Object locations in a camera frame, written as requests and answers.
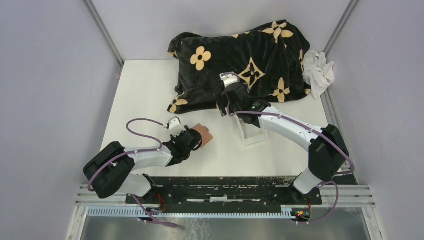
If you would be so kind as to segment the tan leather card holder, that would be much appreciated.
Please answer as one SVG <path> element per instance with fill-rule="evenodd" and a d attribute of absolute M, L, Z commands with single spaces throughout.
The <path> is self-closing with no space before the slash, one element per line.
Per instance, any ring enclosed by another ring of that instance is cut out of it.
<path fill-rule="evenodd" d="M 209 129 L 206 126 L 201 125 L 200 123 L 192 127 L 192 129 L 196 130 L 201 135 L 201 148 L 205 147 L 213 139 L 213 136 L 211 135 Z"/>

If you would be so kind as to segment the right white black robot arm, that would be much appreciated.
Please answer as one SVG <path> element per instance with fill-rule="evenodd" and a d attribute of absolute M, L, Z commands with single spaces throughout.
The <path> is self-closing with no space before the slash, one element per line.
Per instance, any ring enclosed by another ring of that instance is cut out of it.
<path fill-rule="evenodd" d="M 285 137 L 308 153 L 307 168 L 290 184 L 289 199 L 302 204 L 315 187 L 329 182 L 345 162 L 351 163 L 345 141 L 334 125 L 319 127 L 294 119 L 271 103 L 255 99 L 245 83 L 232 83 L 214 95 L 222 116 L 237 116 L 248 125 Z"/>

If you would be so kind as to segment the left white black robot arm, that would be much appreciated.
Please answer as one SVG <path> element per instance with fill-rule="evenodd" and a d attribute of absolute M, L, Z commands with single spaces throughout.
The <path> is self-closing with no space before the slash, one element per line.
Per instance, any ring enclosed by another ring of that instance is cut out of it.
<path fill-rule="evenodd" d="M 87 189 L 100 199 L 122 193 L 135 195 L 147 204 L 152 203 L 158 195 L 154 183 L 146 174 L 134 172 L 180 164 L 190 157 L 191 152 L 198 150 L 202 142 L 201 134 L 194 129 L 186 129 L 159 147 L 137 149 L 123 147 L 118 141 L 113 141 L 84 166 Z"/>

